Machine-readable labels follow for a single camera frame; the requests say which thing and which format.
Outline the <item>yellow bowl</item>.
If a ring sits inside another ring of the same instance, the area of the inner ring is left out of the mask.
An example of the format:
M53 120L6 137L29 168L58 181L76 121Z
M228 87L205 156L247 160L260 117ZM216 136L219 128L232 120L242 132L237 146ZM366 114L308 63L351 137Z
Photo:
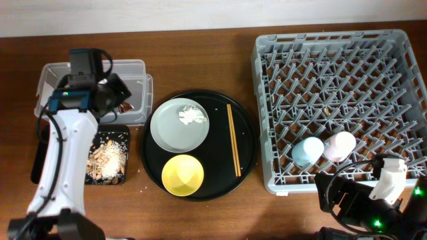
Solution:
M177 197L195 193L202 185L204 169L191 155L176 155L163 167L161 181L167 192Z

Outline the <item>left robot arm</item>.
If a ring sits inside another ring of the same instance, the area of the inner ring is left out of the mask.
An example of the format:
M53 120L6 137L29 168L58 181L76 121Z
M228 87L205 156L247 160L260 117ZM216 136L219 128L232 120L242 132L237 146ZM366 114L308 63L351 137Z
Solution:
M102 59L101 49L72 49L71 71L57 84L41 114L49 118L49 140L38 188L27 215L9 222L9 239L104 239L85 216L87 158L99 120L131 92Z

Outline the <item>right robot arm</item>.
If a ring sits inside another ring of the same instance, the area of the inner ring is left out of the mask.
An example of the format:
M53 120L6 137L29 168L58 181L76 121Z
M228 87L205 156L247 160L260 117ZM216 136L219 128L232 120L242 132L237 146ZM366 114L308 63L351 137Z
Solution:
M374 187L339 174L358 165L373 166ZM317 173L320 209L346 230L322 227L316 239L425 239L426 178L419 177L404 210L399 196L406 183L407 165L395 155L377 154L368 161L351 163L333 175Z

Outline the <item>blue cup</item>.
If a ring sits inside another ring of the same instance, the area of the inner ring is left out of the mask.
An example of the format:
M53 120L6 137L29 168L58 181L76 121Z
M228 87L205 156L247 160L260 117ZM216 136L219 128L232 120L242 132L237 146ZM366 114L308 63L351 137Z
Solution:
M315 163L324 152L323 142L316 137L308 137L292 149L292 159L299 166Z

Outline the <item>gold brown snack wrapper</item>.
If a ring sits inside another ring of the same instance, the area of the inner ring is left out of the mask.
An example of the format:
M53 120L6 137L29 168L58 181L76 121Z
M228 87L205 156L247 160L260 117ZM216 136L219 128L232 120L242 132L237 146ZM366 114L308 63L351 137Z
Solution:
M117 108L120 113L126 113L134 109L133 105L128 102L121 103Z

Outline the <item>pink cup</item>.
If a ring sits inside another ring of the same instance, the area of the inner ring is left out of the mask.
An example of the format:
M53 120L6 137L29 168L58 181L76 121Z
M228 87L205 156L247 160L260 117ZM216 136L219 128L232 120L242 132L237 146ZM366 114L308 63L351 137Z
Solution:
M341 131L324 141L323 156L332 162L343 161L355 148L356 138L347 131Z

